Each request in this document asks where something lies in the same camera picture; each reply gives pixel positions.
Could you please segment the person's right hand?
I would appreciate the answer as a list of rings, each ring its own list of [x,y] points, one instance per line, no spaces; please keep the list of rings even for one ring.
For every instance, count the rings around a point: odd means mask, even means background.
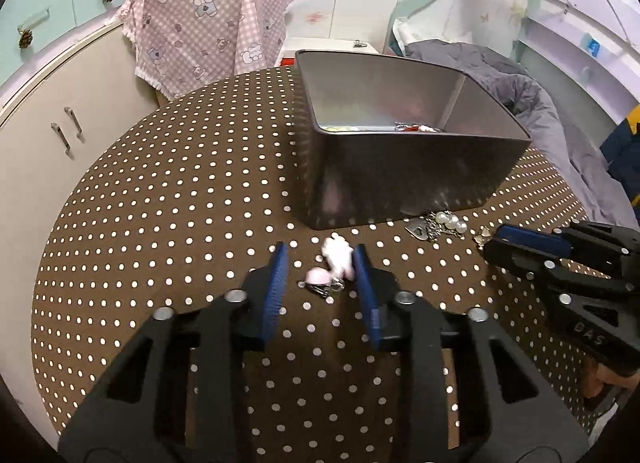
[[[591,399],[599,396],[606,385],[625,387],[625,379],[611,371],[605,365],[592,358],[585,361],[584,373],[582,373],[582,394]]]

